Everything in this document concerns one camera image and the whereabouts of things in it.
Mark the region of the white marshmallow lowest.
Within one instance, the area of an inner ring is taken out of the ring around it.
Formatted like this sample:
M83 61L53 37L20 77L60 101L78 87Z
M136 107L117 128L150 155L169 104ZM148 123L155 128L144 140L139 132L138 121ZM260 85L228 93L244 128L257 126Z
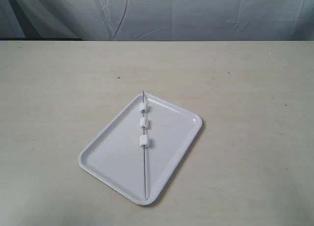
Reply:
M141 148L147 148L150 144L150 139L149 136L147 134L143 134L139 137L139 146Z

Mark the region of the thin metal skewer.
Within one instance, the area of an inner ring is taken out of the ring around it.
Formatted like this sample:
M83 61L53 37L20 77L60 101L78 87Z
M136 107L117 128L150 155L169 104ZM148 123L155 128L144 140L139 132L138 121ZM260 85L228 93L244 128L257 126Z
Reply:
M145 98L145 93L143 90L143 99L142 99L143 103L145 102L144 98ZM143 164L144 164L144 188L146 191L146 154L145 154L145 148L143 149Z

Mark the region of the white plastic tray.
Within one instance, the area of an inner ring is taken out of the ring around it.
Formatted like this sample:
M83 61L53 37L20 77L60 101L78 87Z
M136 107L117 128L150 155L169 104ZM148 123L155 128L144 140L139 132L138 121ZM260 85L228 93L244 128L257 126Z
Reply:
M92 176L138 205L150 205L161 194L173 172L191 146L203 121L191 111L152 94L144 101L149 122L145 134L150 144L146 154L146 191L144 188L143 135L139 121L143 114L136 96L80 153L79 165Z

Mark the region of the white marshmallow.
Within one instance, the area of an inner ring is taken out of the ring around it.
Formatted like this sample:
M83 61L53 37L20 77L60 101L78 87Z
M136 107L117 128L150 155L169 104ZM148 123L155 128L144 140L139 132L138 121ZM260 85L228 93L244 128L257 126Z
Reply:
M146 113L148 111L148 106L146 102L141 102L139 104L139 112L140 113Z
M149 122L148 122L147 117L142 117L139 121L139 125L141 129L148 129Z

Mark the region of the grey wrinkled backdrop cloth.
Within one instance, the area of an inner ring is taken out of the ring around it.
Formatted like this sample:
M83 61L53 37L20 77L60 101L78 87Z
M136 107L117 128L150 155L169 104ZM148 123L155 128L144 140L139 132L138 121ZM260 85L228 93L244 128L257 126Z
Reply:
M2 39L301 41L314 0L0 0Z

